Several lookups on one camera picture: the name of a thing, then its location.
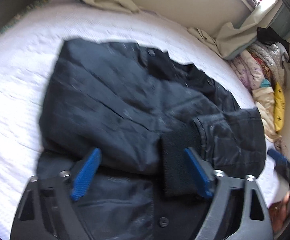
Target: jacket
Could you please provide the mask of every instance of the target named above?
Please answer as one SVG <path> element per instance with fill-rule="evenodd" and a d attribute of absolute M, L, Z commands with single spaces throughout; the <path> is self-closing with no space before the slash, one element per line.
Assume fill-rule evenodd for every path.
<path fill-rule="evenodd" d="M 39 124 L 45 149 L 40 178 L 70 169 L 92 147 L 102 151 L 90 189 L 73 203 L 96 240 L 190 238 L 209 202 L 186 195 L 190 187 L 175 192 L 163 186 L 186 174 L 184 147 L 194 146 L 215 169 L 237 177 L 257 177 L 266 158 L 256 108 L 241 110 L 230 92 L 193 64 L 136 43 L 66 41 Z M 175 133 L 185 135 L 181 130 L 189 141 L 171 146 Z M 161 217 L 169 219 L 168 229 L 159 225 Z"/>

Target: snap button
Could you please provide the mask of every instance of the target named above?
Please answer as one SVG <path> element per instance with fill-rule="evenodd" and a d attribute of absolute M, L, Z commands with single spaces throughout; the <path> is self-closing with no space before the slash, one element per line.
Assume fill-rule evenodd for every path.
<path fill-rule="evenodd" d="M 161 217 L 161 218 L 159 219 L 159 225 L 160 225 L 162 228 L 167 227 L 168 224 L 169 224 L 169 220 L 168 220 L 167 218 L 165 218 L 165 217 Z"/>
<path fill-rule="evenodd" d="M 151 55 L 152 57 L 155 56 L 155 52 L 152 49 L 148 50 L 148 54 Z"/>

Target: white bedsheet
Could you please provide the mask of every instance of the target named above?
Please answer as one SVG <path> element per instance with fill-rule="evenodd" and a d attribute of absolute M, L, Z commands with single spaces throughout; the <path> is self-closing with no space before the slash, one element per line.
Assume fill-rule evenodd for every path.
<path fill-rule="evenodd" d="M 63 40 L 136 41 L 167 50 L 180 63 L 197 68 L 231 91 L 241 108 L 253 99 L 232 69 L 184 27 L 141 12 L 101 11 L 72 0 L 53 0 L 25 16 L 0 38 L 0 237 L 9 239 L 13 217 L 42 150 L 38 118 L 48 79 Z M 279 182 L 268 158 L 258 179 L 269 205 Z"/>

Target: bed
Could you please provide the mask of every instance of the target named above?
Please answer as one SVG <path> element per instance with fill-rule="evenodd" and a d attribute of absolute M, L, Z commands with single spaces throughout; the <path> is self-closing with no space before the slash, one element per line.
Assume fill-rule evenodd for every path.
<path fill-rule="evenodd" d="M 193 62 L 232 92 L 241 108 L 255 106 L 230 66 L 186 28 L 155 14 L 101 11 L 73 0 L 50 0 L 0 36 L 0 238 L 9 239 L 14 214 L 42 151 L 38 126 L 46 85 L 64 40 L 136 41 Z M 258 178 L 266 204 L 277 192 L 274 161 Z"/>

